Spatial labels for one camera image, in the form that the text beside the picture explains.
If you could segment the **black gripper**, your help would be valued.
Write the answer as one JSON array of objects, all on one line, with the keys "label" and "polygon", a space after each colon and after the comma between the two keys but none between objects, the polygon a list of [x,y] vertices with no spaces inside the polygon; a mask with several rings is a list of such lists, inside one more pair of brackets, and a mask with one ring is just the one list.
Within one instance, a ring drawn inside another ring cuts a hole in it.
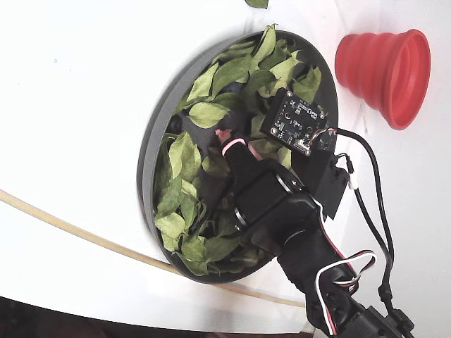
[{"label": "black gripper", "polygon": [[321,222],[321,207],[288,169],[261,154],[231,129],[216,129],[221,155],[233,176],[233,217],[251,244],[280,256],[299,235],[307,251],[327,252],[330,244]]}]

